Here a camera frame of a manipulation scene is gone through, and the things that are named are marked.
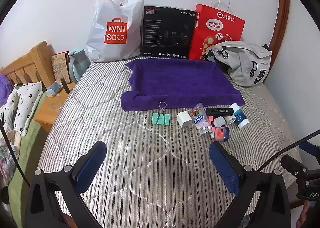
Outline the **person's right hand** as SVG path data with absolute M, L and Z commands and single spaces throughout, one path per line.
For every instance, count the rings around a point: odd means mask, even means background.
M 304 201 L 303 209 L 296 221 L 296 228 L 301 228 L 303 226 L 311 212 L 312 207 L 310 206 L 310 201 Z

